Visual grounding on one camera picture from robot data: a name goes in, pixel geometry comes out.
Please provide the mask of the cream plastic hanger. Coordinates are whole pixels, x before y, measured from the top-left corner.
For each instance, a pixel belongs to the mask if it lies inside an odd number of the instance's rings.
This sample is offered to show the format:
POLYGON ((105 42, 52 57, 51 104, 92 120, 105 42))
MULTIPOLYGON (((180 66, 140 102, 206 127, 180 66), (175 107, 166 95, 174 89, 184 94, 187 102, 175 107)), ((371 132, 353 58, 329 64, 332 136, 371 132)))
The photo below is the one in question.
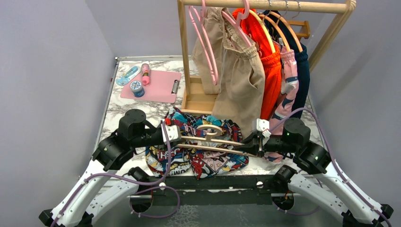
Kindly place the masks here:
MULTIPOLYGON (((207 142, 208 145, 210 143, 226 144, 226 145, 233 146, 233 147, 239 147, 240 145, 243 145, 243 143, 240 143, 240 142, 215 139, 215 137, 221 136, 223 133, 222 129, 218 126, 215 126, 212 124, 204 124, 204 125, 198 126, 197 129, 201 130, 201 131, 206 130, 205 136, 204 137, 181 136, 181 139, 186 140, 186 141, 196 140, 196 141, 200 141, 200 142, 207 142)), ((250 154, 247 152, 236 151, 233 149, 226 149, 226 148, 211 147, 211 146, 201 146, 201 145, 180 143, 180 144, 177 144, 176 147, 202 149, 202 150, 210 150, 210 151, 215 151, 215 152, 231 153, 231 154, 236 154, 236 155, 241 155, 241 156, 257 157, 256 155, 253 155, 253 154, 250 154)))

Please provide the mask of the comic print shorts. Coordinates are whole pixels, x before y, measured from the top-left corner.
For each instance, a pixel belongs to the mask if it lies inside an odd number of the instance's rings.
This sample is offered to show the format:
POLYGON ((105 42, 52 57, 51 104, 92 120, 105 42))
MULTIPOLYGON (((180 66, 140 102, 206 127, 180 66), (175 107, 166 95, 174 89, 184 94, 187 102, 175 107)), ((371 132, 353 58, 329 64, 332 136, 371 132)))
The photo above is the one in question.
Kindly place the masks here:
MULTIPOLYGON (((171 108, 166 116, 172 125, 177 125, 183 136, 204 137, 206 130, 198 126, 212 124, 222 129, 218 140, 240 142, 243 135, 240 127, 232 120, 220 120, 212 115, 193 116, 183 113, 176 107, 171 108)), ((166 172, 168 151, 160 146, 146 147, 146 163, 155 177, 162 177, 166 172)), ((197 179, 223 175, 240 170, 249 164, 249 157, 210 150, 173 147, 169 175, 180 175, 192 170, 197 179)))

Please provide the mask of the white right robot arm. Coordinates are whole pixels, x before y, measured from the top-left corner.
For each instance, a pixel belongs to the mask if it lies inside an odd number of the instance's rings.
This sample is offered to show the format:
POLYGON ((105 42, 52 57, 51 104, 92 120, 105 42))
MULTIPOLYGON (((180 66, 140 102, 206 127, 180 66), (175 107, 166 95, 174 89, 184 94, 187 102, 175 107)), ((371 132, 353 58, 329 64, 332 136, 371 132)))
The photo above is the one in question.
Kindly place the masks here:
POLYGON ((344 227, 380 227, 391 217, 394 210, 390 205, 371 199, 346 176, 324 147, 310 141, 310 128, 300 119, 286 120, 282 135, 270 135, 266 126, 267 121, 255 120, 252 134, 235 150, 257 157, 268 152, 287 156, 297 167, 328 187, 325 190, 294 168, 283 165, 273 177, 276 191, 300 194, 330 213, 344 227))

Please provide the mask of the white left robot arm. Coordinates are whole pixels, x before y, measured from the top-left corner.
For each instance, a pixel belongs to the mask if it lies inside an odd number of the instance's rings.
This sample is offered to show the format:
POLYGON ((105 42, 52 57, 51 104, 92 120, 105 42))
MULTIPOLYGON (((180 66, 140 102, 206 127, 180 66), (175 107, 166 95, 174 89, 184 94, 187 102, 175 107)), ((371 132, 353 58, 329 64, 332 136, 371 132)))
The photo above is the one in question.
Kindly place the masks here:
POLYGON ((148 186, 159 184, 164 178, 148 182, 142 176, 130 179, 116 173, 133 157, 137 148, 148 146, 166 145, 170 165, 172 145, 180 139, 178 126, 162 120, 158 127, 155 127, 147 121, 142 110, 128 110, 119 120, 118 128, 99 142, 85 172, 69 194, 53 209, 42 211, 39 219, 47 227, 77 225, 91 201, 110 178, 126 181, 127 188, 137 194, 145 193, 148 186))

